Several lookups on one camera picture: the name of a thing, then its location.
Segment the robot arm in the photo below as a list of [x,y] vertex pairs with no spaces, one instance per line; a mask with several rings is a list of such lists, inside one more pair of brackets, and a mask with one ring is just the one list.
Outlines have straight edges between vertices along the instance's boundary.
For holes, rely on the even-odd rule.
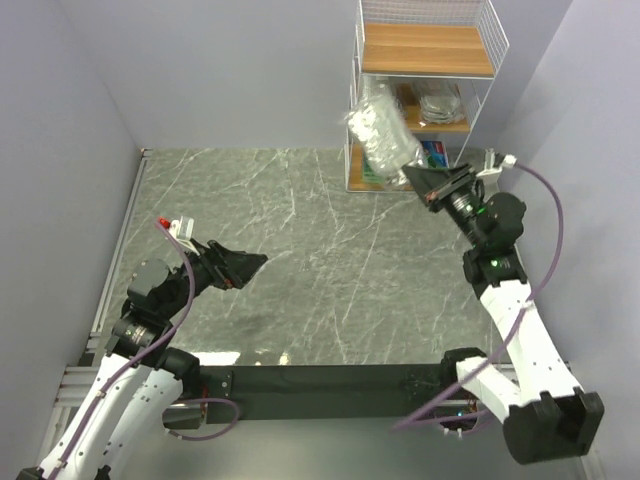
[[[209,286],[243,288],[267,261],[266,255],[227,250],[215,241],[203,246],[190,238],[193,220],[181,218],[162,225],[187,251],[195,280],[195,295]],[[19,480],[93,480],[119,478],[135,439],[161,421],[164,410],[183,394],[201,395],[199,361],[168,348],[170,338],[131,366],[102,393],[105,382],[141,350],[164,338],[170,319],[189,297],[186,267],[170,269],[161,260],[144,261],[132,276],[121,318],[113,326],[98,374],[64,436],[40,463],[25,469]],[[76,432],[82,433],[66,458]]]
[[[515,158],[508,156],[513,165]],[[463,385],[503,424],[511,455],[522,464],[585,455],[604,414],[597,393],[584,393],[560,358],[533,303],[531,286],[515,250],[526,207],[509,193],[484,200],[484,189],[469,165],[453,169],[404,167],[429,210],[445,210],[472,249],[464,272],[476,296],[507,344],[518,385],[489,365]],[[444,387],[466,378],[486,362],[478,349],[445,353]]]

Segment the plastic bag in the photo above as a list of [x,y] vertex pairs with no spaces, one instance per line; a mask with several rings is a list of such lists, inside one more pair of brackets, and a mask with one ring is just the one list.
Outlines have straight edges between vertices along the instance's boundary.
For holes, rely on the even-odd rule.
[[399,85],[393,79],[376,75],[363,75],[360,81],[362,82],[360,100],[367,100],[375,95],[392,95],[394,96],[396,108],[404,118],[407,118],[407,111],[400,100],[398,92]]
[[347,126],[360,142],[367,163],[387,187],[409,183],[404,165],[424,165],[420,142],[411,134],[396,107],[396,97],[388,88],[364,97],[347,115]]

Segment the wooden board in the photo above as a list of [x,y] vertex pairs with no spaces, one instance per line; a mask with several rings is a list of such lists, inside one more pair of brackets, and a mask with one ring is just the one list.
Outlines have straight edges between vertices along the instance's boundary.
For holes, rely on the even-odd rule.
[[353,192],[379,192],[384,190],[382,185],[366,183],[362,178],[362,147],[354,145],[351,153],[351,168],[349,169],[349,191]]
[[407,111],[407,126],[413,133],[469,133],[466,118],[455,123],[425,123],[420,116],[420,104],[411,91],[411,86],[398,86],[398,96]]
[[475,27],[367,23],[362,71],[379,74],[494,75]]

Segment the gray marble surface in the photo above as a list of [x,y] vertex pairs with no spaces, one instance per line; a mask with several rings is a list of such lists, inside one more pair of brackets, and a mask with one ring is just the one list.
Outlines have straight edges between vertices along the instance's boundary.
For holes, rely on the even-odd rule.
[[195,218],[194,238],[265,253],[243,290],[208,289],[172,346],[203,363],[439,362],[499,338],[462,272],[465,238],[413,193],[347,193],[339,150],[155,150],[104,318],[135,266],[179,257],[157,216]]

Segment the white wall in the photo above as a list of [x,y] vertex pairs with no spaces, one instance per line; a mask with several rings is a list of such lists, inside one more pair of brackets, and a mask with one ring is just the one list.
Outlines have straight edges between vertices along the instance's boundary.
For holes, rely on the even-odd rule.
[[32,466],[140,157],[60,5],[0,2],[0,478]]
[[492,0],[509,51],[470,145],[494,147],[572,0]]
[[[638,18],[635,0],[574,2],[498,144],[564,201],[564,255],[539,304],[560,352],[604,400],[596,442],[609,480],[640,476]],[[529,205],[521,251],[537,282],[552,255],[552,202],[534,180],[505,185]]]
[[60,1],[138,145],[344,145],[355,0]]

